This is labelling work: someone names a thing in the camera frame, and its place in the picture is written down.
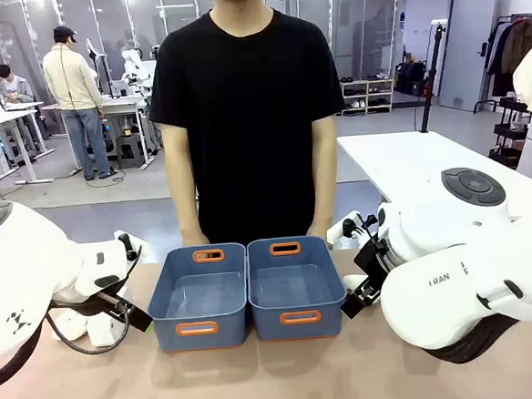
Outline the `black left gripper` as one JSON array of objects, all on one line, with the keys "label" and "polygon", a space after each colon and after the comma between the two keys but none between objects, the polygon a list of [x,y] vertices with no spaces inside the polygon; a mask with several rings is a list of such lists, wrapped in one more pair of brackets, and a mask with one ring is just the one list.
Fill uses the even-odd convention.
[{"label": "black left gripper", "polygon": [[145,333],[153,323],[152,316],[129,300],[126,294],[98,292],[93,299],[101,313],[123,325],[127,324]]}]

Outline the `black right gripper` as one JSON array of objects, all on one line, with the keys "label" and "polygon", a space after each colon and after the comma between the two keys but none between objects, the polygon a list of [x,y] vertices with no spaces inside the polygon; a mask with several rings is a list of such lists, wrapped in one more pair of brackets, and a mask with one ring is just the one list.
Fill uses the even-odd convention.
[{"label": "black right gripper", "polygon": [[385,278],[390,272],[385,260],[388,251],[386,240],[369,240],[353,260],[363,274],[343,276],[347,297],[341,308],[349,319],[355,318],[363,308],[379,300]]}]

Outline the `person's left hand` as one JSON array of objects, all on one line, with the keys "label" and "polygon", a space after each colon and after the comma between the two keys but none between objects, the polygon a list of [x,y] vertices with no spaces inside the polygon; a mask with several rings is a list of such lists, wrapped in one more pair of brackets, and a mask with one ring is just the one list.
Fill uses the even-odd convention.
[{"label": "person's left hand", "polygon": [[331,227],[330,222],[313,222],[312,225],[307,230],[307,235],[309,237],[319,237],[322,240],[327,241],[327,232]]}]

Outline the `person's right hand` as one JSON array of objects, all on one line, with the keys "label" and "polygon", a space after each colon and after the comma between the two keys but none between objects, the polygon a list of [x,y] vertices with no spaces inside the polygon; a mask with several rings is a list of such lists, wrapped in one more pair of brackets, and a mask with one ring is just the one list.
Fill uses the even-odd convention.
[{"label": "person's right hand", "polygon": [[209,245],[209,239],[200,231],[196,230],[195,232],[183,232],[182,234],[182,245],[195,247],[196,245]]}]

